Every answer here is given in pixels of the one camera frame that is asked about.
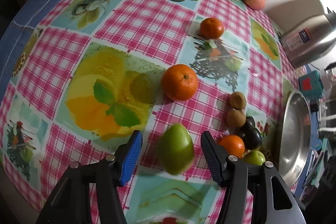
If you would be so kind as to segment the small green apple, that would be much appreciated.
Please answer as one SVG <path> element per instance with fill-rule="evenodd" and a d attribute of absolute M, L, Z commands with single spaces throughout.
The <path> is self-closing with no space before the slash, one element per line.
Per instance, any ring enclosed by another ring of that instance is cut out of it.
<path fill-rule="evenodd" d="M 261 166 L 266 161 L 264 154 L 259 150 L 250 151 L 242 158 L 242 160 L 247 164 L 259 166 Z"/>

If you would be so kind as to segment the stainless steel bowl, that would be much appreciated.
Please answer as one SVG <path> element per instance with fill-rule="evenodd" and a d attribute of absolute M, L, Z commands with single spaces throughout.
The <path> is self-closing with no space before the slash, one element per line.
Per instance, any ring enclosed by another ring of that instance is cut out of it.
<path fill-rule="evenodd" d="M 303 94 L 289 93 L 276 128 L 277 169 L 288 187 L 299 179 L 310 150 L 310 108 Z"/>

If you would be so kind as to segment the dark plum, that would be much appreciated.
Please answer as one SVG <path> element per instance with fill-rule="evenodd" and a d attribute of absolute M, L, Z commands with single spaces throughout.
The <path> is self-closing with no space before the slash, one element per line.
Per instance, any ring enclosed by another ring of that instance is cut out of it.
<path fill-rule="evenodd" d="M 262 144 L 260 131 L 256 127 L 243 126 L 238 129 L 238 136 L 243 140 L 246 149 L 257 149 Z"/>
<path fill-rule="evenodd" d="M 255 128 L 255 120 L 252 116 L 246 116 L 244 128 Z"/>

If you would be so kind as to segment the orange tangerine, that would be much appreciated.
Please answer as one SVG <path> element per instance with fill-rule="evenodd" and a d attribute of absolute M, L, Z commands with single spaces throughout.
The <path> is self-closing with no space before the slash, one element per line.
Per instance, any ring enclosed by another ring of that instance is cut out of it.
<path fill-rule="evenodd" d="M 185 64 L 169 67 L 162 76 L 161 85 L 165 96 L 174 101 L 190 99 L 198 89 L 196 73 Z"/>
<path fill-rule="evenodd" d="M 224 33 L 224 25 L 217 18 L 207 18 L 201 22 L 199 33 L 206 39 L 218 39 Z"/>
<path fill-rule="evenodd" d="M 228 155 L 235 155 L 238 158 L 242 158 L 245 152 L 245 145 L 237 135 L 225 135 L 220 139 L 218 145 L 222 146 Z"/>

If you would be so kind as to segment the teal box with red label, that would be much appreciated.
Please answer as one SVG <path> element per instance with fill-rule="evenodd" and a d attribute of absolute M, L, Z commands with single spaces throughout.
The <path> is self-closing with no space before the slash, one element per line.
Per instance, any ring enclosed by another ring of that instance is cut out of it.
<path fill-rule="evenodd" d="M 298 80 L 299 89 L 307 99 L 318 100 L 324 97 L 325 92 L 319 71 L 312 71 Z"/>

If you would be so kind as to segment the brown kiwi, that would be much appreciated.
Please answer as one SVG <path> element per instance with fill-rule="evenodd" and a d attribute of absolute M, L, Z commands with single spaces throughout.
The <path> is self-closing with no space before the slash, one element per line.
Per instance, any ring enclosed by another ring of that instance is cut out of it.
<path fill-rule="evenodd" d="M 240 128 L 246 123 L 246 116 L 241 110 L 231 109 L 226 116 L 229 127 Z"/>
<path fill-rule="evenodd" d="M 230 106 L 236 110 L 245 109 L 246 102 L 246 98 L 242 92 L 233 92 L 229 97 Z"/>

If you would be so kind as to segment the stainless steel thermos jug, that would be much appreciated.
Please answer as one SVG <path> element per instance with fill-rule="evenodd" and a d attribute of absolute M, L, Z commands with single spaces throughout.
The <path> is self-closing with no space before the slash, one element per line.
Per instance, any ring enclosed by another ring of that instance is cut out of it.
<path fill-rule="evenodd" d="M 324 57 L 335 47 L 335 12 L 307 18 L 282 34 L 280 42 L 294 68 Z"/>

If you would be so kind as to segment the blue cloth under tablecloth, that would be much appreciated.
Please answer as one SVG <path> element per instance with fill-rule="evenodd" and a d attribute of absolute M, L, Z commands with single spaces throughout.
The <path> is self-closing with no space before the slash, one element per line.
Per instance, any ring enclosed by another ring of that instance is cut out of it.
<path fill-rule="evenodd" d="M 14 70 L 14 65 L 38 23 L 61 0 L 28 0 L 13 18 L 1 37 L 1 97 Z"/>

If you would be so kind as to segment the checkered fruit-print tablecloth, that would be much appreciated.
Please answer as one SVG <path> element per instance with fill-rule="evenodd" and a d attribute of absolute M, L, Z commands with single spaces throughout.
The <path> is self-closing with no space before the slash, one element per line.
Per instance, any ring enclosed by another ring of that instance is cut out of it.
<path fill-rule="evenodd" d="M 201 22 L 224 25 L 218 39 Z M 228 97 L 242 92 L 263 137 L 271 138 L 285 97 L 298 77 L 262 11 L 240 0 L 61 0 L 38 23 L 1 97 L 1 162 L 33 213 L 72 161 L 99 161 L 143 132 L 130 181 L 120 188 L 129 223 L 215 223 L 224 190 L 211 180 L 201 133 L 228 133 Z M 185 64 L 198 77 L 186 101 L 165 96 L 169 67 Z M 155 145 L 182 124 L 194 161 L 172 175 Z"/>

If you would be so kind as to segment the large green apple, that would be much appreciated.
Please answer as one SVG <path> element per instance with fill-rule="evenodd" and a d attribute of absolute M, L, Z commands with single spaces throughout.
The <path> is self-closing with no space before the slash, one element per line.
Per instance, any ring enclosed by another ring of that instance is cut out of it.
<path fill-rule="evenodd" d="M 177 175 L 187 170 L 194 161 L 193 140 L 182 124 L 169 127 L 158 139 L 155 154 L 161 167 Z"/>

